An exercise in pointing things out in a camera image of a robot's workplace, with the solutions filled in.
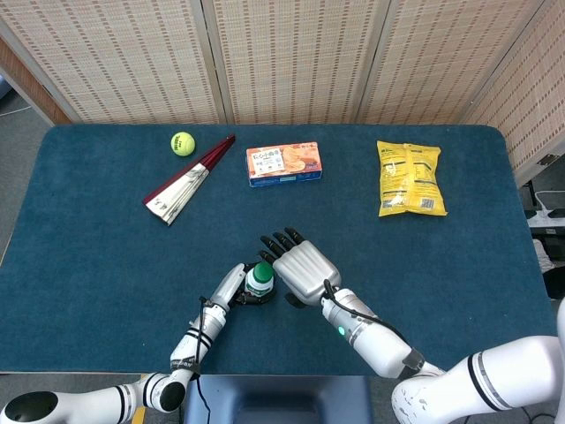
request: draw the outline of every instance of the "snack box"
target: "snack box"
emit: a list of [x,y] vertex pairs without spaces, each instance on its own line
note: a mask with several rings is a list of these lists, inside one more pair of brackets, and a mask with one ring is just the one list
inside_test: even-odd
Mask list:
[[316,141],[248,148],[249,185],[273,186],[321,178],[321,160]]

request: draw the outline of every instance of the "yellow tennis ball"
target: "yellow tennis ball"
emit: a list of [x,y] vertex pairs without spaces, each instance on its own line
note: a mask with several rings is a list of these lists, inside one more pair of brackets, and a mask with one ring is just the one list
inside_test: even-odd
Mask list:
[[188,132],[177,132],[170,139],[170,148],[179,156],[188,156],[194,151],[194,138]]

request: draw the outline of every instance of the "robotic arm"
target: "robotic arm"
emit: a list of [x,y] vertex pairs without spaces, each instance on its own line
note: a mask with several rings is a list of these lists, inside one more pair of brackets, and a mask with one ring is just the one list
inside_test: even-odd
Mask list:
[[316,246],[293,228],[284,230],[288,237],[280,232],[274,234],[281,246],[269,237],[261,237],[273,254],[261,251],[260,256],[273,265],[300,302],[322,306],[324,317],[377,375],[405,379],[414,375],[443,374],[353,291],[340,287],[339,271]]
[[132,384],[89,393],[27,393],[2,410],[0,424],[120,424],[130,420],[139,406],[163,413],[176,410],[185,398],[188,382],[199,372],[199,363],[225,325],[225,316],[249,267],[238,264],[210,299],[201,299],[199,316],[170,355],[170,375],[155,373]]
[[[557,337],[526,337],[475,353],[444,373],[426,362],[404,337],[382,321],[353,291],[342,289],[337,268],[296,230],[280,243],[262,237],[273,264],[297,300],[322,306],[324,317],[382,377],[399,378],[392,406],[402,424],[447,424],[477,413],[492,413],[556,399],[561,394],[563,364]],[[565,304],[558,316],[565,339]],[[565,423],[565,405],[556,423]]]

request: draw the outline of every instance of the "black cable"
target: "black cable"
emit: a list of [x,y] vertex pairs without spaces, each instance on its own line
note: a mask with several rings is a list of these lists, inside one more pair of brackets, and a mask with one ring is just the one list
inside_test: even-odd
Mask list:
[[528,413],[528,411],[526,411],[526,408],[524,408],[524,407],[522,406],[522,408],[520,408],[520,409],[522,409],[522,411],[524,411],[524,413],[525,413],[526,416],[528,417],[528,420],[529,420],[529,423],[530,423],[530,424],[533,424],[533,421],[535,421],[536,419],[541,418],[541,417],[552,418],[552,419],[555,420],[555,415],[552,415],[551,413],[537,413],[537,414],[535,414],[535,415],[532,417],[532,416],[530,415],[530,413]]
[[326,289],[326,294],[328,295],[329,299],[331,301],[333,301],[338,307],[343,309],[345,312],[349,312],[350,314],[360,316],[361,318],[365,318],[366,320],[375,322],[377,324],[382,325],[383,327],[386,327],[387,329],[389,329],[393,333],[395,333],[397,336],[399,336],[403,342],[405,342],[407,345],[409,345],[409,343],[406,341],[406,338],[404,338],[403,334],[400,331],[398,331],[395,327],[393,327],[391,324],[389,324],[388,322],[383,321],[381,318],[378,318],[376,316],[363,314],[359,311],[356,311],[355,309],[350,309],[350,308],[342,305],[340,302],[338,302],[335,299],[334,290],[332,289],[332,286],[331,286],[331,283],[329,282],[329,280],[324,280],[324,288]]
[[531,422],[531,415],[530,415],[530,413],[528,413],[528,411],[526,411],[526,408],[524,408],[524,407],[522,406],[522,407],[520,407],[520,409],[521,409],[522,411],[524,411],[524,413],[526,414],[526,417],[528,417],[528,421]]
[[[196,342],[196,359],[194,360],[196,364],[200,363],[200,342],[201,342],[201,335],[202,335],[202,326],[204,325],[204,304],[206,303],[206,299],[200,297],[200,323],[198,328],[198,341]],[[202,403],[206,407],[208,411],[208,418],[206,420],[207,424],[210,424],[210,407],[208,406],[208,402],[206,398],[202,394],[202,388],[200,387],[200,376],[196,378],[196,387],[198,388],[198,394],[200,395],[200,399],[202,399]]]

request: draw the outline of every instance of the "yellow snack bag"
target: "yellow snack bag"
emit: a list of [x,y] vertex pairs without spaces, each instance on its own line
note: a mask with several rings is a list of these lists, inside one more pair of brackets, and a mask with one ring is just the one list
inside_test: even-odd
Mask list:
[[445,216],[435,180],[440,148],[377,141],[380,158],[379,216],[414,212]]

